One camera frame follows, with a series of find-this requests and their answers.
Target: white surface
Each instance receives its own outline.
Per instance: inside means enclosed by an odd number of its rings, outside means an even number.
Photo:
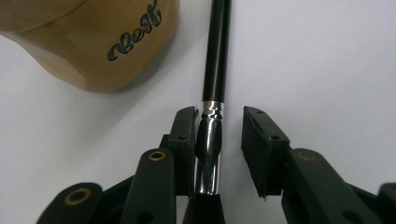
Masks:
[[[61,190],[134,174],[175,113],[201,107],[210,1],[182,0],[173,40],[108,94],[49,75],[0,36],[0,223],[34,223]],[[321,153],[376,193],[396,182],[396,2],[233,1],[221,194],[229,224],[286,223],[259,199],[240,149],[243,106],[266,111],[292,147]],[[178,200],[178,223],[186,200]]]

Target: screw hole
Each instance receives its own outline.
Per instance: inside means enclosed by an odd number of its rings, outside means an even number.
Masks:
[[[151,153],[148,155],[148,158],[149,158],[151,161],[161,161],[161,160],[165,159],[165,157],[166,157],[166,154],[163,153],[163,152],[161,152],[161,151],[151,152]]]
[[[359,215],[357,215],[356,213],[351,212],[351,211],[344,211],[343,212],[343,217],[344,217],[344,219],[346,219],[350,223],[354,223],[354,224],[363,223],[363,220],[361,219],[361,217]]]
[[[154,220],[154,215],[149,212],[143,212],[137,216],[136,222],[138,224],[149,224]]]
[[[87,201],[91,196],[89,189],[76,189],[70,192],[64,199],[64,203],[67,205],[78,205]]]

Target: brass insert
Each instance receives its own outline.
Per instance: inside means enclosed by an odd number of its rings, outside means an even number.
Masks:
[[[151,152],[151,153],[148,155],[148,158],[149,158],[151,161],[161,161],[161,160],[165,159],[165,157],[166,157],[166,154],[163,153],[163,152],[161,152],[161,151]]]
[[[81,204],[91,196],[91,191],[89,189],[76,189],[70,192],[64,199],[64,203],[67,205],[78,205]]]
[[[298,153],[298,157],[300,159],[305,160],[305,161],[314,161],[314,160],[317,159],[317,156],[314,153],[309,152],[309,151],[301,151],[301,152],[299,152]]]

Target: black plastic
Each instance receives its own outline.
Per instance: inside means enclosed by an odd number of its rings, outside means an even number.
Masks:
[[[282,161],[289,144],[289,138],[266,113],[245,106],[241,148],[260,197],[281,194]]]
[[[384,219],[384,223],[396,223],[396,183],[383,184],[377,202],[378,214]]]
[[[176,187],[174,157],[167,149],[145,152],[120,219],[121,224],[175,224]]]
[[[131,176],[119,184],[105,190],[92,216],[91,223],[119,223],[126,198],[134,177]]]
[[[167,135],[167,148],[175,157],[177,195],[191,196],[194,185],[195,120],[194,106],[177,111],[172,130]]]
[[[296,209],[302,208],[308,214],[307,223],[381,223],[319,153],[294,149],[286,169],[288,183],[292,184],[292,187],[285,187],[282,201],[288,223],[299,223],[301,217]]]
[[[61,191],[50,203],[38,224],[88,224],[102,195],[102,188],[93,183],[80,183]]]
[[[225,224],[220,195],[194,195],[189,200],[183,224]]]
[[[361,199],[362,202],[364,202],[364,204],[366,204],[366,206],[368,208],[370,208],[370,210],[372,211],[377,211],[378,209],[378,204],[377,204],[377,200],[376,200],[376,195],[367,192],[364,189],[360,189],[356,186],[350,185],[349,186],[352,188],[353,192],[355,192],[356,195],[358,195],[358,197]]]

